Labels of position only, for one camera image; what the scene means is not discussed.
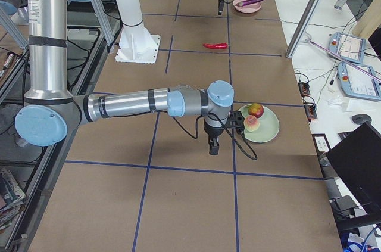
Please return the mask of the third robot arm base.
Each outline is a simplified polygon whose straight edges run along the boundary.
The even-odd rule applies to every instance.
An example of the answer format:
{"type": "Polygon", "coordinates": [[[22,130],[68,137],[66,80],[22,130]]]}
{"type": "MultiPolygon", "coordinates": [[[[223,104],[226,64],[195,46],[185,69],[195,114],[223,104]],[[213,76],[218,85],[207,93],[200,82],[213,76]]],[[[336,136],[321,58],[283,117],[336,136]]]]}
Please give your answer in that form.
{"type": "Polygon", "coordinates": [[[1,9],[19,25],[28,25],[28,0],[1,0],[1,9]]]}

